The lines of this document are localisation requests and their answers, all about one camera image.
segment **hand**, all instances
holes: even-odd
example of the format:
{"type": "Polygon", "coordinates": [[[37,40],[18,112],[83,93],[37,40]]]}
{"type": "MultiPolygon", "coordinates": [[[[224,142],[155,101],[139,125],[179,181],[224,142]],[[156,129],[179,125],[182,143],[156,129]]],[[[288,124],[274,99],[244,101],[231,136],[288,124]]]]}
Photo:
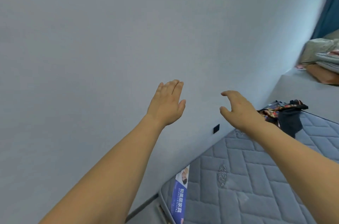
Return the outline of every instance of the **hand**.
{"type": "Polygon", "coordinates": [[[266,123],[265,118],[239,92],[225,91],[221,95],[228,97],[232,111],[222,106],[220,107],[220,113],[233,127],[247,133],[253,128],[266,123]]]}
{"type": "Polygon", "coordinates": [[[176,122],[184,112],[186,100],[179,103],[184,82],[173,80],[165,85],[160,83],[150,102],[147,114],[164,128],[176,122]]]}

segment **blue curtain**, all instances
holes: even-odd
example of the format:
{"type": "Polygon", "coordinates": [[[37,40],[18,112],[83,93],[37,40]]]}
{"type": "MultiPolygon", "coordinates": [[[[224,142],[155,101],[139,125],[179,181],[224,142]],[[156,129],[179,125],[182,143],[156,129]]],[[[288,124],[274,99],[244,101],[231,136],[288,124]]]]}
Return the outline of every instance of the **blue curtain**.
{"type": "Polygon", "coordinates": [[[324,37],[339,29],[339,0],[327,0],[312,39],[324,37]]]}

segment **person's left hand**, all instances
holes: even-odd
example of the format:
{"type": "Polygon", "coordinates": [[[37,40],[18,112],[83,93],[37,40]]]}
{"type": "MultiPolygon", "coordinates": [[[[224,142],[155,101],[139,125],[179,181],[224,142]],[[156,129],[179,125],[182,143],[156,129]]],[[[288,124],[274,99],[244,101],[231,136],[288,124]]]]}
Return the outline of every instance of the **person's left hand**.
{"type": "Polygon", "coordinates": [[[176,122],[184,112],[186,100],[179,103],[184,82],[173,80],[165,85],[160,83],[155,95],[150,102],[147,115],[151,116],[164,128],[176,122]]]}

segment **person's right arm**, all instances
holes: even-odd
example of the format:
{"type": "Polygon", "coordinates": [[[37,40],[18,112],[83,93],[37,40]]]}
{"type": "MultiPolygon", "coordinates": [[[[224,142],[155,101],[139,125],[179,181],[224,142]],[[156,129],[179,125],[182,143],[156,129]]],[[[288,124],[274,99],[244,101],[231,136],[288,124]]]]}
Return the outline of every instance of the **person's right arm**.
{"type": "Polygon", "coordinates": [[[239,92],[221,94],[232,110],[221,107],[220,113],[265,149],[316,222],[339,223],[339,164],[266,122],[239,92]]]}

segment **mattress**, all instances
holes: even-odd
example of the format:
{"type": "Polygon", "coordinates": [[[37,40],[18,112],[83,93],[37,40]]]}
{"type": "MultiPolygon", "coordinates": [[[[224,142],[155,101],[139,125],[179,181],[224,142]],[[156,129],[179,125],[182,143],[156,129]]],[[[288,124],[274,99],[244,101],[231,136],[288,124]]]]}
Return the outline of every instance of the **mattress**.
{"type": "MultiPolygon", "coordinates": [[[[339,163],[339,124],[302,112],[296,139],[339,163]]],[[[175,177],[159,191],[170,211],[175,177]]],[[[184,224],[316,224],[271,157],[234,130],[189,168],[184,224]]]]}

